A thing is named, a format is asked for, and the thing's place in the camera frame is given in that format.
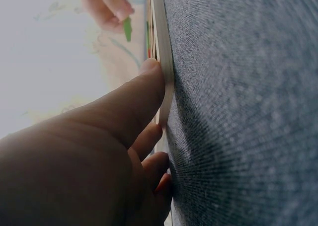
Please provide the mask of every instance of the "child's hand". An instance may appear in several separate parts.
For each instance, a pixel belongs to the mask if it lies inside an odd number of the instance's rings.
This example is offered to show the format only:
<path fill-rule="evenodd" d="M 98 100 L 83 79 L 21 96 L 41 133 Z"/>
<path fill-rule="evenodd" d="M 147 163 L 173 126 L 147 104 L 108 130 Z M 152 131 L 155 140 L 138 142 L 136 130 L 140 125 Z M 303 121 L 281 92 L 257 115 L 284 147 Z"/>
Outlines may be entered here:
<path fill-rule="evenodd" d="M 104 30 L 123 32 L 123 23 L 134 10 L 127 0 L 82 0 L 83 6 Z"/>

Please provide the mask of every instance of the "fingertip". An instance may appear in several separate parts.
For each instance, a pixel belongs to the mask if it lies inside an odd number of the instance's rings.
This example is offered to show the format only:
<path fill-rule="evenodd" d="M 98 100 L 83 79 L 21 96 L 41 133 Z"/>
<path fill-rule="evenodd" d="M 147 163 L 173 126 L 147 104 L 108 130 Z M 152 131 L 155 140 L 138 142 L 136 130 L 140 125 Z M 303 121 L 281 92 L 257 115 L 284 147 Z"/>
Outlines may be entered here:
<path fill-rule="evenodd" d="M 139 69 L 139 74 L 141 75 L 143 73 L 146 73 L 156 67 L 160 68 L 160 63 L 154 58 L 149 58 L 143 62 L 142 66 Z"/>

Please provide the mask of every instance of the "wooden frame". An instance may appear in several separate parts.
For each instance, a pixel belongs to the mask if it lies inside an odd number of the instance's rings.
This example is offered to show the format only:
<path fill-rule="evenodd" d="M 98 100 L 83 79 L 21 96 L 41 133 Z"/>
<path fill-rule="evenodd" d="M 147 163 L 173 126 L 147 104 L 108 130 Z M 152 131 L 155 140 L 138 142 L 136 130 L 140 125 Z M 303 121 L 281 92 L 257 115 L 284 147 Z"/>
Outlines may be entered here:
<path fill-rule="evenodd" d="M 167 125 L 172 95 L 174 74 L 168 24 L 163 0 L 147 0 L 148 58 L 155 58 L 161 64 L 165 80 L 165 96 L 154 121 L 163 128 L 163 138 L 158 142 L 155 151 L 164 150 L 165 128 Z"/>

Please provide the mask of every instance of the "fingernail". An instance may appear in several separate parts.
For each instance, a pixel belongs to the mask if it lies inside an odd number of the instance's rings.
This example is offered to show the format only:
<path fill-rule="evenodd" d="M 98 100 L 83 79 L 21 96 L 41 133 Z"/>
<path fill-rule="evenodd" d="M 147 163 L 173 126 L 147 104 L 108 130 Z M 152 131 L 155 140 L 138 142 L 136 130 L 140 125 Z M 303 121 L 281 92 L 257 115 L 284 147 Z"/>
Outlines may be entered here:
<path fill-rule="evenodd" d="M 116 23 L 116 24 L 119 23 L 118 18 L 115 17 L 115 16 L 113 16 L 109 21 L 112 22 L 112 23 Z"/>
<path fill-rule="evenodd" d="M 139 74 L 148 72 L 158 65 L 159 63 L 156 59 L 154 58 L 147 59 L 144 61 L 143 65 L 140 67 Z"/>
<path fill-rule="evenodd" d="M 118 12 L 116 12 L 116 17 L 118 17 L 119 21 L 123 21 L 127 17 L 129 17 L 129 15 L 133 14 L 134 12 L 135 12 L 135 10 L 132 8 L 129 8 L 128 10 L 122 9 L 122 10 L 119 10 Z"/>

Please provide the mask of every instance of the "fabric surface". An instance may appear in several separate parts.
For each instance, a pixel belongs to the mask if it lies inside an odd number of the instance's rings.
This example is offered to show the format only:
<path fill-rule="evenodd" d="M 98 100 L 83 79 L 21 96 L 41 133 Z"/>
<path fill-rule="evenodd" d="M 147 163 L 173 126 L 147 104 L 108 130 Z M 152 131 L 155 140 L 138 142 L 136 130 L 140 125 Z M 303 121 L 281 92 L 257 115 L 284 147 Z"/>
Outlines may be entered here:
<path fill-rule="evenodd" d="M 318 0 L 165 0 L 174 226 L 318 224 Z"/>

